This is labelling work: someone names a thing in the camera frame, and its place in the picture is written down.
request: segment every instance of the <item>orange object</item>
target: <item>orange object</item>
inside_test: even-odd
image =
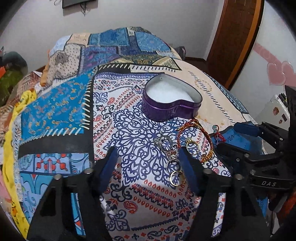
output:
[[[295,204],[296,204],[296,188],[294,188],[294,191],[289,197],[289,199],[284,203],[281,210],[276,214],[280,225],[284,222],[284,220],[286,219],[286,217],[288,216],[288,214],[290,213],[290,211],[292,210]]]
[[[2,78],[2,76],[6,73],[6,70],[4,67],[0,68],[0,78]]]

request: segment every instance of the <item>bed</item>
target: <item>bed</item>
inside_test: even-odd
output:
[[[53,177],[93,167],[114,145],[119,158],[100,198],[110,236],[120,241],[186,238],[201,197],[187,183],[170,183],[167,158],[153,139],[164,133],[176,141],[187,120],[155,122],[142,112],[143,88],[160,73],[201,93],[196,118],[208,133],[213,125],[225,131],[236,122],[255,123],[228,90],[141,27],[62,37],[49,52],[43,78],[30,73],[16,87],[18,99],[0,109],[3,193],[23,237]],[[194,158],[209,151],[202,132],[187,129],[182,145],[188,137],[200,146]],[[216,154],[204,167],[230,176]],[[221,193],[213,236],[220,232],[225,201]],[[85,235],[76,194],[72,208],[77,234]]]

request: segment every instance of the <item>gold bracelet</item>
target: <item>gold bracelet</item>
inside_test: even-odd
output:
[[[201,130],[201,132],[205,135],[206,139],[208,140],[208,142],[210,143],[210,151],[209,153],[206,155],[206,154],[202,154],[202,158],[200,160],[200,162],[202,164],[204,164],[206,161],[210,160],[212,158],[212,156],[214,155],[214,146],[213,146],[213,142],[211,140],[211,137],[210,135],[205,131],[205,129],[201,126],[201,124],[199,123],[198,120],[196,119],[192,119],[188,122],[186,122],[183,126],[181,126],[179,129],[177,129],[177,131],[179,132],[178,133],[178,137],[177,137],[177,145],[178,145],[178,148],[181,147],[181,144],[180,144],[180,136],[181,134],[183,133],[183,131],[189,127],[195,127],[195,128],[198,128]]]

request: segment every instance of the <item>wall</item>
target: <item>wall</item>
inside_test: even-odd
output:
[[[293,67],[296,69],[296,41],[265,2],[256,42],[231,92],[255,118],[273,95],[284,91],[284,84],[296,86]]]
[[[218,0],[218,1],[219,1],[219,4],[218,4],[218,8],[217,8],[216,18],[215,18],[215,21],[214,21],[214,24],[213,24],[212,33],[211,33],[207,48],[205,50],[205,55],[203,57],[205,60],[207,60],[207,57],[208,57],[209,52],[211,50],[211,47],[212,47],[212,44],[213,44],[213,41],[214,41],[214,38],[215,38],[215,35],[216,35],[216,31],[217,31],[217,28],[218,28],[218,25],[219,25],[219,22],[220,22],[221,13],[222,13],[222,10],[223,10],[224,0]]]
[[[125,26],[148,29],[187,56],[203,58],[220,0],[98,0],[90,11],[80,6],[62,9],[61,0],[27,0],[0,36],[0,46],[17,51],[32,71],[47,62],[46,51],[62,36],[98,33]]]

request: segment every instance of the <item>gold ring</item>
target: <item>gold ring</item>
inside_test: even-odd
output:
[[[196,146],[197,146],[197,148],[199,149],[199,146],[198,146],[198,143],[196,142],[196,141],[194,141],[191,137],[188,137],[187,139],[186,139],[186,149],[187,149],[187,151],[190,153],[190,151],[188,150],[188,146],[189,146],[189,144],[190,143],[193,143],[193,144],[195,144]]]
[[[185,177],[183,176],[183,177],[184,177],[184,181],[183,181],[182,184],[180,184],[180,185],[176,185],[176,184],[174,184],[173,181],[172,181],[172,177],[173,177],[173,174],[174,174],[175,172],[181,173],[182,176],[183,176],[183,172],[182,172],[182,171],[173,171],[173,172],[170,174],[170,183],[171,183],[173,186],[178,187],[178,186],[183,185],[183,184],[186,182],[186,179],[185,179]]]

